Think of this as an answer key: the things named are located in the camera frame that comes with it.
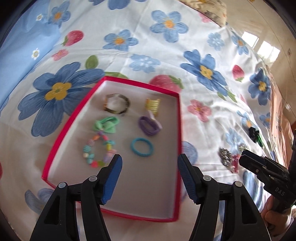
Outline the right hand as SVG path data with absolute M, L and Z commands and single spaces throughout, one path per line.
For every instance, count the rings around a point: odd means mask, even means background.
M 272 210 L 274 197 L 270 196 L 261 212 L 261 217 L 271 237 L 277 237 L 287 231 L 292 219 L 292 209 L 289 208 L 283 213 Z

